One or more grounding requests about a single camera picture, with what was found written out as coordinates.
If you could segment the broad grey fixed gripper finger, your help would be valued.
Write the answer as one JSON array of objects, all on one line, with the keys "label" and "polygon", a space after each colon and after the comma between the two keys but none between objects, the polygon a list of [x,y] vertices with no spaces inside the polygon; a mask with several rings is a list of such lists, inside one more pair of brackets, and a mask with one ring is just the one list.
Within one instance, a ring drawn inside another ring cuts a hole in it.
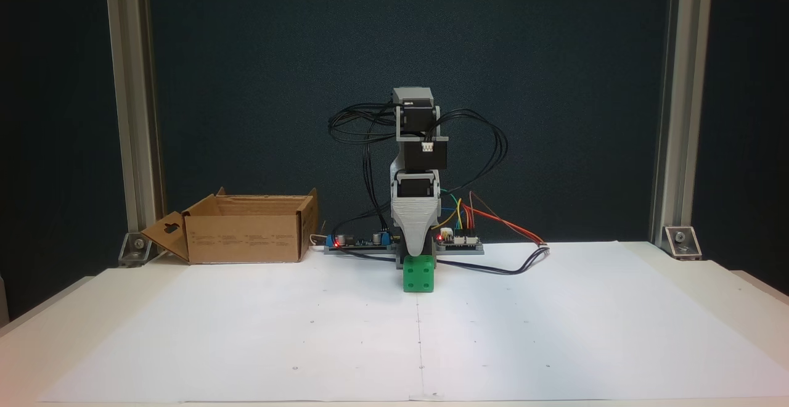
[{"label": "broad grey fixed gripper finger", "polygon": [[425,238],[432,225],[437,221],[438,207],[395,207],[394,220],[403,230],[407,255],[416,257],[423,254]]}]

